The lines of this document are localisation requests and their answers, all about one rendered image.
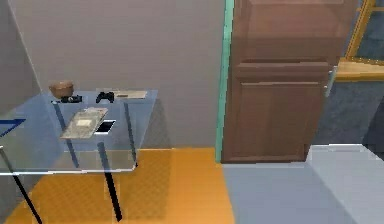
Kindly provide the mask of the grey flat paper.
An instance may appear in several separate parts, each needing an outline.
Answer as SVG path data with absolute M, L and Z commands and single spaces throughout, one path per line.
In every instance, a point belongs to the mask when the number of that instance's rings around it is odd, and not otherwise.
M 145 99 L 147 92 L 144 90 L 118 90 L 114 92 L 117 98 Z

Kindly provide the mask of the black game controller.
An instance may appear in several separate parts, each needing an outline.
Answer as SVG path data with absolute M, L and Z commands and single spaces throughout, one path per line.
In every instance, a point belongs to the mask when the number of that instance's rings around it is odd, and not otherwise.
M 113 92 L 100 92 L 96 98 L 96 102 L 100 103 L 103 99 L 108 100 L 110 103 L 114 102 L 114 93 Z

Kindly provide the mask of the black phone with white rim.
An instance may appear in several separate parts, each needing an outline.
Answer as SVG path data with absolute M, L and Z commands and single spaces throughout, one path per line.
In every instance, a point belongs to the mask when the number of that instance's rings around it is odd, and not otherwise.
M 94 132 L 95 135 L 107 135 L 115 124 L 115 120 L 104 120 Z

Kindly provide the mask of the brown wooden door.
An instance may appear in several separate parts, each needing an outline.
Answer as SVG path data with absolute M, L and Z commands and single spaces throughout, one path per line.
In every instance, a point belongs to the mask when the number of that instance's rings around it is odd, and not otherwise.
M 303 162 L 358 0 L 234 0 L 220 160 Z

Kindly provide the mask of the grey book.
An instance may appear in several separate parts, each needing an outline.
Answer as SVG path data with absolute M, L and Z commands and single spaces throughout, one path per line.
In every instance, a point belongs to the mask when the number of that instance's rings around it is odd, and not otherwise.
M 65 127 L 61 139 L 88 139 L 91 138 L 100 126 L 107 108 L 89 107 L 76 112 Z

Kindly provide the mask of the brown bowl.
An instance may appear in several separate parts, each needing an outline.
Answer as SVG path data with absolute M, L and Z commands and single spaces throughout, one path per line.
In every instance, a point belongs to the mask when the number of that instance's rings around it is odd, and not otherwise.
M 49 86 L 49 90 L 55 98 L 71 96 L 74 92 L 72 81 L 58 81 Z

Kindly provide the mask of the glass table with black legs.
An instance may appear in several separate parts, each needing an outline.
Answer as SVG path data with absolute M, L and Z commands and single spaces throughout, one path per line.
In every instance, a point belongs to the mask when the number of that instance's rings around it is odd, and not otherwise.
M 123 218 L 113 175 L 132 172 L 138 166 L 140 149 L 157 99 L 156 90 L 145 99 L 117 98 L 110 103 L 96 98 L 100 92 L 80 91 L 80 103 L 61 103 L 42 92 L 0 118 L 0 175 L 93 174 L 105 178 L 117 221 Z M 88 139 L 61 139 L 72 116 L 89 107 L 107 108 L 104 120 L 115 120 L 107 135 Z

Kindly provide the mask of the teal door frame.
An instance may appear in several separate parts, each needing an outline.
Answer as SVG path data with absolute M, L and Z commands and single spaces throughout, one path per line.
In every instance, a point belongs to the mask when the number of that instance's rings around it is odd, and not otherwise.
M 222 35 L 221 66 L 219 77 L 218 113 L 216 122 L 215 161 L 219 163 L 222 158 L 224 117 L 226 105 L 227 79 L 230 65 L 231 38 L 233 30 L 233 10 L 235 0 L 225 0 L 224 22 Z

